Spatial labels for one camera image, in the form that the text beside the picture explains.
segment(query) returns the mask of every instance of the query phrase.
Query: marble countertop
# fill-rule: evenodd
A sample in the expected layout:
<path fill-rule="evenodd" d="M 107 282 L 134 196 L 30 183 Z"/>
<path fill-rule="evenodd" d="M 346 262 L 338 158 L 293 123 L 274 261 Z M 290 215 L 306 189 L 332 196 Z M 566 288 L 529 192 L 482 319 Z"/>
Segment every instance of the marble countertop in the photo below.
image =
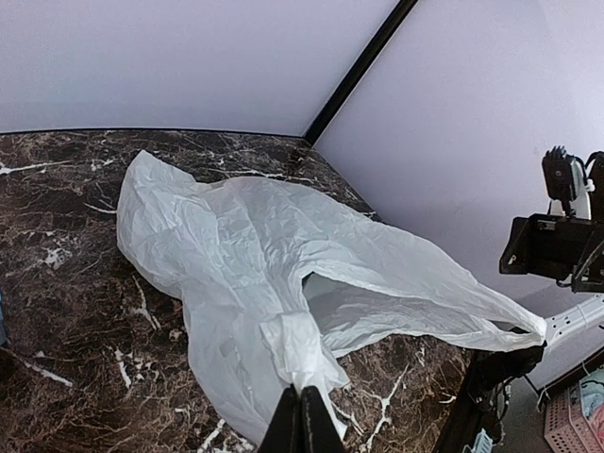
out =
<path fill-rule="evenodd" d="M 145 149 L 213 182 L 267 176 L 376 218 L 304 142 L 271 136 L 95 130 L 0 136 L 0 445 L 8 452 L 253 451 L 224 425 L 187 363 L 178 300 L 122 257 L 115 208 Z M 340 359 L 332 393 L 348 451 L 430 452 L 471 354 L 391 336 Z"/>

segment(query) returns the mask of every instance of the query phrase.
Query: white plastic bag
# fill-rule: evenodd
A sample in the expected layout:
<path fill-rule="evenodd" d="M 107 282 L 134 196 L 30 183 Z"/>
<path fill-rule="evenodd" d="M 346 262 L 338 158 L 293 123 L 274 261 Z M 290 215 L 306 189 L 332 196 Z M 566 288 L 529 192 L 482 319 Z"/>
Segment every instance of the white plastic bag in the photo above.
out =
<path fill-rule="evenodd" d="M 117 239 L 151 284 L 182 299 L 197 380 L 257 444 L 291 383 L 317 386 L 344 435 L 328 399 L 347 382 L 335 358 L 391 333 L 499 351 L 545 337 L 544 319 L 478 284 L 433 243 L 297 184 L 196 183 L 142 151 L 122 187 Z"/>

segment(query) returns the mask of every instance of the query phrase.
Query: pink plastic crate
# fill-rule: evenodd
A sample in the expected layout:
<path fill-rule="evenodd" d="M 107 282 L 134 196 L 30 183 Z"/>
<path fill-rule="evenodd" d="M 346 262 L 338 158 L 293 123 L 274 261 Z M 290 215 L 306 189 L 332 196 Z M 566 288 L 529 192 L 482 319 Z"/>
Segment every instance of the pink plastic crate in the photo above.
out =
<path fill-rule="evenodd" d="M 545 439 L 554 453 L 604 453 L 604 445 L 583 416 L 578 384 L 547 404 Z"/>

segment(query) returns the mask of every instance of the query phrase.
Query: plastic basket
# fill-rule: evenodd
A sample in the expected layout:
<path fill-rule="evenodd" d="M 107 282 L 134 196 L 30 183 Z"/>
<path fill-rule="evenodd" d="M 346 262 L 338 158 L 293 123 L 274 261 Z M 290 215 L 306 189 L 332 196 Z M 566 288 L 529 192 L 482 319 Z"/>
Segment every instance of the plastic basket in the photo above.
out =
<path fill-rule="evenodd" d="M 578 384 L 547 404 L 545 439 L 554 453 L 604 453 L 604 446 L 583 416 Z"/>

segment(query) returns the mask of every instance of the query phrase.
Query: crumpled plastic bag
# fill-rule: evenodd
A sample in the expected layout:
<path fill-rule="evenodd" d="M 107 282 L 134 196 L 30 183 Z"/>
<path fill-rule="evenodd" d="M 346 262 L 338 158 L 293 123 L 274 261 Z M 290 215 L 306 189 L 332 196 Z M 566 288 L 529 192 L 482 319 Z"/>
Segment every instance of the crumpled plastic bag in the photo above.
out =
<path fill-rule="evenodd" d="M 257 444 L 292 383 L 319 389 L 344 436 L 328 397 L 348 381 L 336 358 L 392 333 L 494 351 L 545 338 L 544 319 L 433 243 L 298 184 L 197 183 L 142 151 L 122 186 L 117 240 L 144 278 L 183 301 L 195 377 Z"/>

